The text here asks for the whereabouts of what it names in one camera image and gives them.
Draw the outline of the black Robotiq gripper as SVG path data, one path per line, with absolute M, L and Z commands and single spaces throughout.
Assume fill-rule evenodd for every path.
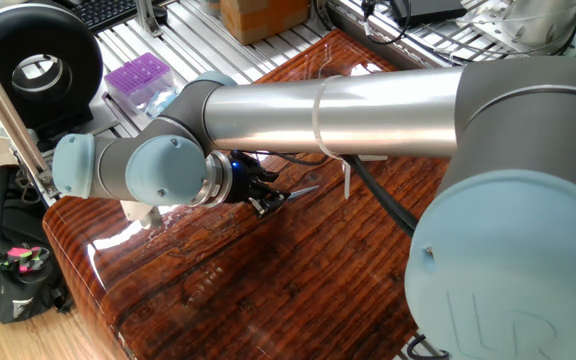
M 264 168 L 261 162 L 251 155 L 241 153 L 241 159 L 233 154 L 229 156 L 232 174 L 232 184 L 225 199 L 226 203 L 248 202 L 257 212 L 259 218 L 268 216 L 278 210 L 288 200 L 291 193 L 279 191 L 258 182 L 275 182 L 279 174 Z

